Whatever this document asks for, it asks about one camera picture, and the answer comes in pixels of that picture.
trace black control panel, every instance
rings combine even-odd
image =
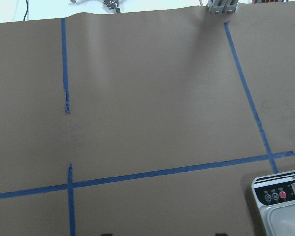
[[[295,180],[255,188],[255,192],[259,201],[264,205],[272,205],[291,201],[295,200],[295,194],[291,186],[293,183],[295,183]]]

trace button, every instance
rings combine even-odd
[[[281,191],[279,195],[280,195],[280,198],[286,198],[286,192],[284,191]]]
[[[265,200],[269,203],[272,200],[272,197],[270,194],[265,194]]]
[[[278,199],[279,199],[279,195],[278,195],[278,193],[272,193],[272,198],[273,198],[274,200],[278,200]]]

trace white scale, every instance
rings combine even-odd
[[[268,236],[295,236],[295,170],[258,177],[252,191]]]

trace black cable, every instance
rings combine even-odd
[[[26,12],[25,12],[25,15],[23,17],[23,21],[25,20],[25,17],[28,14],[28,11],[29,11],[29,3],[28,3],[28,0],[25,0],[25,2],[26,2]]]

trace red button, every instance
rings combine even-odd
[[[281,191],[279,195],[280,195],[280,198],[286,198],[286,192],[284,191]]]

